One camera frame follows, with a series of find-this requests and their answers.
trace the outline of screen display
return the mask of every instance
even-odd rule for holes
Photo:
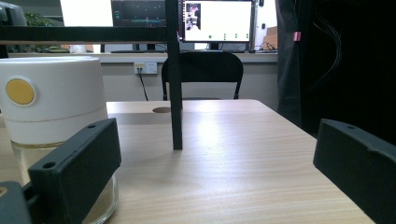
[[[251,1],[183,2],[184,42],[239,42],[250,39]]]
[[[112,0],[114,26],[164,27],[165,1]]]

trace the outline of white lid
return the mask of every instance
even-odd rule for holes
[[[65,141],[84,126],[107,118],[99,59],[1,59],[0,108],[12,141]]]

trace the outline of office chair backrest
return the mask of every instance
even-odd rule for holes
[[[193,51],[180,53],[181,82],[235,82],[234,99],[239,98],[244,66],[241,60],[227,51]],[[169,82],[168,60],[163,64],[163,99],[167,100]]]

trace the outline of desk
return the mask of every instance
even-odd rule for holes
[[[258,101],[108,103],[117,118],[120,204],[107,223],[373,223],[313,165],[316,139]],[[20,180],[0,119],[0,181]]]

